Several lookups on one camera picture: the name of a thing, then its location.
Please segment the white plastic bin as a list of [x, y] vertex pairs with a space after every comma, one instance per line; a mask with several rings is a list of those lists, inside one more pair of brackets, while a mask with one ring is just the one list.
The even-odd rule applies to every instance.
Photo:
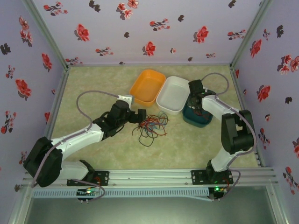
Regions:
[[158, 108], [171, 115], [179, 114], [190, 94], [188, 83], [177, 76], [168, 77], [156, 98]]

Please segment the orange plastic bin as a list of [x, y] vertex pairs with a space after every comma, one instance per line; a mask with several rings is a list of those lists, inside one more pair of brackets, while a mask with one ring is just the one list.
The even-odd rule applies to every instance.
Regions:
[[166, 76], [155, 70], [143, 70], [134, 84], [129, 94], [134, 97], [136, 103], [146, 107], [151, 107], [166, 81]]

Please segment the aluminium frame post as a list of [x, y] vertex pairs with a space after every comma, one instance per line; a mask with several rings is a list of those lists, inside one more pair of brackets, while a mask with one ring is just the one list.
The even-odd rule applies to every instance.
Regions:
[[273, 2], [273, 0], [261, 0], [257, 14], [255, 15], [255, 17], [245, 35], [245, 37], [244, 37], [240, 47], [238, 48], [232, 62], [229, 64], [231, 69], [235, 67], [235, 65], [241, 58], [243, 52], [245, 51], [247, 44], [249, 43], [250, 39], [254, 35], [259, 24], [261, 23], [264, 16], [266, 15], [268, 8], [271, 6], [272, 2]]
[[45, 20], [41, 16], [41, 14], [38, 11], [38, 9], [37, 9], [35, 3], [33, 2], [33, 0], [21, 0], [21, 1], [24, 4], [24, 6], [26, 7], [26, 9], [28, 10], [28, 12], [30, 13], [30, 15], [32, 16], [32, 18], [35, 21], [37, 27], [39, 28], [40, 32], [43, 34], [43, 36], [44, 36], [45, 40], [47, 41], [47, 43], [50, 45], [51, 49], [55, 53], [57, 59], [59, 60], [59, 62], [63, 66], [63, 68], [65, 70], [68, 70], [69, 66], [65, 62], [64, 57], [63, 57], [56, 41], [54, 40], [48, 26], [45, 23]]

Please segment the circuit board with green light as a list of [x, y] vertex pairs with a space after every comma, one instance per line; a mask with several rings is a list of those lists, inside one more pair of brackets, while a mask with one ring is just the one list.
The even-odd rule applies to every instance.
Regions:
[[227, 187], [219, 187], [219, 186], [209, 187], [208, 190], [209, 190], [208, 198], [211, 199], [212, 201], [219, 201], [228, 193]]
[[95, 187], [89, 187], [86, 189], [78, 189], [76, 192], [76, 197], [80, 201], [81, 204], [83, 203], [89, 203], [93, 199], [96, 198], [96, 196], [99, 193], [99, 189]]

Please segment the teal plastic bin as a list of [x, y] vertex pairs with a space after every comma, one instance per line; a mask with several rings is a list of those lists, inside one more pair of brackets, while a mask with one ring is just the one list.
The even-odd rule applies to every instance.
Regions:
[[182, 110], [183, 120], [195, 127], [204, 128], [209, 125], [213, 119], [213, 115], [208, 111], [203, 110], [202, 115], [196, 113], [196, 109], [191, 109], [189, 107], [188, 100]]

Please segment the aluminium frame bar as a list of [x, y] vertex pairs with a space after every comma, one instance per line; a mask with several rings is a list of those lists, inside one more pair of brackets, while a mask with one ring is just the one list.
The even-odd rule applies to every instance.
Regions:
[[266, 190], [276, 224], [290, 224], [279, 186], [270, 183]]
[[30, 207], [33, 188], [23, 186], [20, 190], [20, 197], [14, 203], [14, 207], [8, 224], [25, 224], [26, 216]]

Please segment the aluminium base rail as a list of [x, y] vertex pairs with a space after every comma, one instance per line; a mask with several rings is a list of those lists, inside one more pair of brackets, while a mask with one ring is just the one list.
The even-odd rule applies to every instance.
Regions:
[[267, 186], [270, 183], [277, 184], [272, 168], [234, 168], [231, 171], [234, 183], [230, 185], [193, 185], [191, 169], [131, 169], [131, 170], [107, 170], [109, 181], [107, 187], [111, 188], [145, 188], [145, 187], [231, 187], [237, 186]]

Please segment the aluminium table edge rail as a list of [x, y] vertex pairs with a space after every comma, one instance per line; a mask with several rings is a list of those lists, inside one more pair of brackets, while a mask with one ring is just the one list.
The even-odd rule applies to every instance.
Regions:
[[[239, 87], [239, 83], [238, 83], [238, 80], [237, 80], [237, 77], [236, 77], [236, 74], [235, 74], [234, 67], [230, 65], [229, 66], [229, 71], [230, 71], [230, 74], [231, 74], [231, 77], [232, 77], [232, 82], [234, 83], [234, 87], [235, 87], [235, 91], [236, 91], [236, 94], [237, 94], [237, 97], [238, 97], [240, 107], [241, 107], [242, 110], [245, 110], [245, 109], [248, 110], [248, 107], [245, 103], [244, 95], [241, 91], [241, 88]], [[257, 163], [258, 167], [264, 167], [264, 164], [263, 164], [264, 161], [263, 161], [262, 156], [259, 153], [258, 144], [256, 144], [255, 150], [252, 153], [255, 155], [256, 163]]]
[[45, 132], [44, 132], [44, 136], [47, 137], [48, 139], [50, 139], [53, 134], [53, 130], [54, 130], [55, 123], [57, 120], [59, 108], [60, 108], [61, 101], [63, 98], [64, 90], [65, 90], [65, 87], [67, 84], [69, 73], [70, 73], [70, 68], [67, 67], [67, 69], [64, 70], [61, 75], [61, 79], [60, 79], [58, 88], [56, 90], [55, 99], [54, 99], [52, 109], [50, 112], [50, 117], [49, 117], [48, 123], [45, 128]]

